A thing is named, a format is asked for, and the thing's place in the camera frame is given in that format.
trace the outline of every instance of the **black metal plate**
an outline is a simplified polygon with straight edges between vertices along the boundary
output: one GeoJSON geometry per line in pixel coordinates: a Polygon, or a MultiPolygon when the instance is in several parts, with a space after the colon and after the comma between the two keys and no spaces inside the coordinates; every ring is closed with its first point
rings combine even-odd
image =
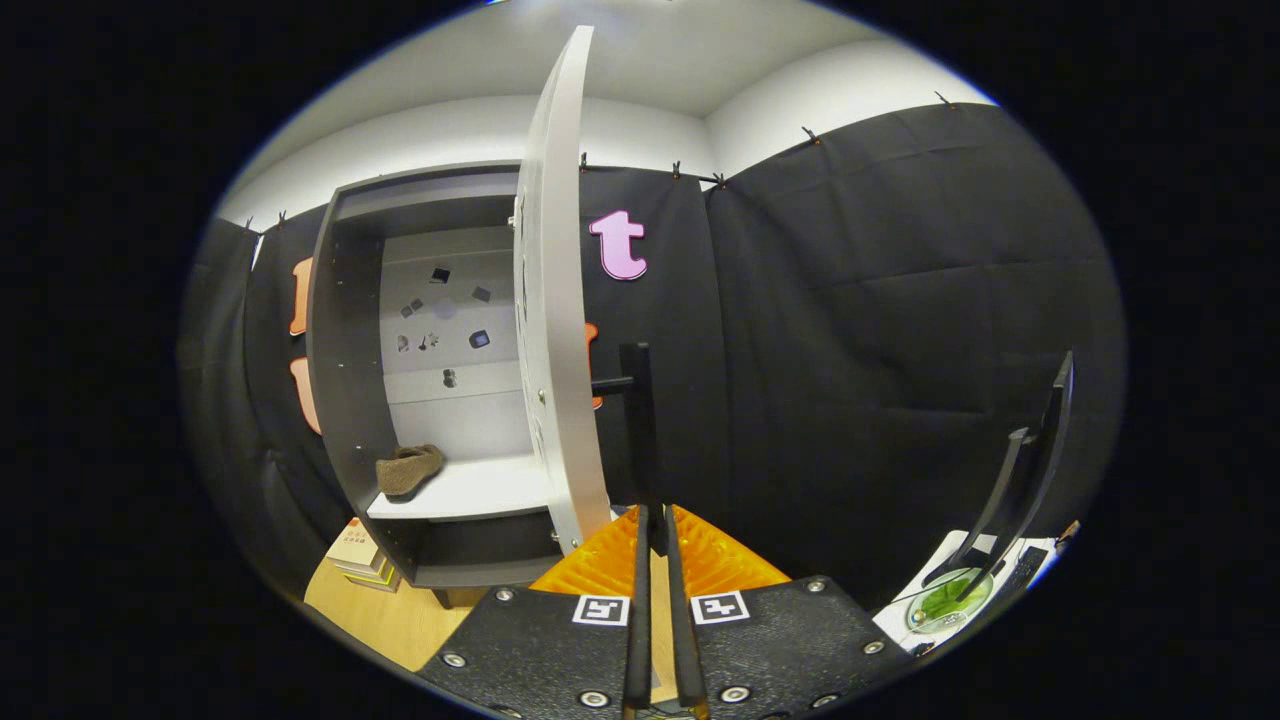
{"type": "Polygon", "coordinates": [[[512,708],[526,720],[621,717],[631,623],[573,623],[579,596],[508,589],[513,597],[507,602],[497,600],[495,588],[476,603],[417,674],[477,705],[512,708]],[[466,665],[447,665],[445,653],[462,656],[466,665]],[[608,696],[608,705],[582,705],[579,697],[588,691],[608,696]]]}
{"type": "Polygon", "coordinates": [[[749,618],[694,625],[716,720],[759,720],[773,714],[809,712],[824,696],[847,697],[870,689],[911,662],[851,597],[829,578],[815,575],[767,588],[742,591],[749,618]],[[822,582],[820,592],[806,589],[822,582]],[[883,644],[868,655],[872,642],[883,644]],[[733,687],[746,700],[724,702],[733,687]]]}

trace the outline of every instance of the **black fabric backdrop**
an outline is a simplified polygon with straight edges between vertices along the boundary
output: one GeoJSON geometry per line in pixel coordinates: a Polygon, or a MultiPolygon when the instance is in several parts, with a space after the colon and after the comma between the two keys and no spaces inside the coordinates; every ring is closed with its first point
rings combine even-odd
{"type": "MultiPolygon", "coordinates": [[[[662,466],[655,497],[721,505],[731,496],[724,342],[698,181],[628,168],[593,168],[580,178],[582,300],[586,320],[600,332],[590,347],[591,374],[618,377],[618,345],[649,343],[662,466]],[[644,225],[631,252],[648,268],[634,281],[604,272],[600,236],[588,229],[616,210],[644,225]]],[[[609,498],[635,502],[622,397],[605,397],[595,420],[609,498]]]]}
{"type": "MultiPolygon", "coordinates": [[[[253,413],[271,457],[324,547],[356,514],[338,484],[324,439],[306,423],[289,363],[306,357],[306,334],[289,334],[293,266],[315,252],[326,206],[285,218],[262,236],[244,296],[244,357],[253,413]]],[[[321,555],[315,562],[320,562],[321,555]]]]}
{"type": "Polygon", "coordinates": [[[977,519],[1074,348],[1066,456],[1029,534],[1080,516],[1117,432],[1121,305],[1087,210],[1004,110],[854,123],[707,209],[736,497],[695,512],[879,606],[977,519]]]}
{"type": "Polygon", "coordinates": [[[276,592],[301,600],[334,536],[321,538],[308,514],[314,505],[298,500],[321,487],[291,488],[285,452],[270,445],[250,397],[244,295],[257,237],[215,219],[197,251],[177,343],[183,425],[210,498],[248,562],[276,592]]]}

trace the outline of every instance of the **cabinet door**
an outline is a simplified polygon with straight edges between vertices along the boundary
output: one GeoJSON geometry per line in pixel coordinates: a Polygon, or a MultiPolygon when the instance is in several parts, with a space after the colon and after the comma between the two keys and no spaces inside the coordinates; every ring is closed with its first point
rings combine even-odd
{"type": "Polygon", "coordinates": [[[516,334],[534,455],[567,555],[609,523],[584,340],[579,126],[593,28],[573,31],[543,87],[515,208],[516,334]]]}

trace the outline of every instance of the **white wall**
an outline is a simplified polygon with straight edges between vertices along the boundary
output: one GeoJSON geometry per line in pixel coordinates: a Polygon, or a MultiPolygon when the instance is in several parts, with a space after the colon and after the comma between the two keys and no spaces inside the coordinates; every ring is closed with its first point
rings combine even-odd
{"type": "MultiPolygon", "coordinates": [[[[472,97],[413,108],[338,131],[268,168],[224,199],[218,217],[253,218],[266,229],[279,213],[325,205],[340,186],[379,174],[449,163],[518,160],[538,97],[472,97]]],[[[707,124],[689,115],[586,97],[582,141],[589,164],[710,176],[717,172],[707,124]]]]}
{"type": "Polygon", "coordinates": [[[884,113],[941,102],[995,101],[931,58],[892,40],[832,47],[796,60],[707,117],[726,177],[823,132],[884,113]]]}

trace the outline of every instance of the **book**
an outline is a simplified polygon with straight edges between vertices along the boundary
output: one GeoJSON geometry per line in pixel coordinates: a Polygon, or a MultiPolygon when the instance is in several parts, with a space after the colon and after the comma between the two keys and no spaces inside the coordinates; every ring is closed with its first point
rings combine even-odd
{"type": "Polygon", "coordinates": [[[384,570],[384,574],[380,578],[367,578],[365,575],[352,575],[346,573],[342,577],[347,578],[347,580],[352,583],[356,583],[357,585],[364,585],[366,588],[374,588],[376,591],[383,591],[383,592],[396,592],[399,588],[399,579],[401,579],[399,573],[396,571],[396,566],[392,565],[390,562],[387,562],[385,565],[387,569],[384,570]]]}
{"type": "Polygon", "coordinates": [[[379,552],[378,557],[374,559],[374,562],[376,564],[375,568],[353,568],[343,565],[342,562],[334,562],[333,565],[343,575],[355,575],[357,578],[365,578],[366,580],[375,582],[385,579],[387,568],[390,568],[390,561],[387,559],[387,555],[379,552]]]}
{"type": "Polygon", "coordinates": [[[360,518],[352,518],[347,523],[342,534],[329,547],[325,557],[344,573],[375,579],[383,578],[389,565],[387,556],[374,542],[374,538],[369,537],[369,530],[361,524],[360,518]]]}

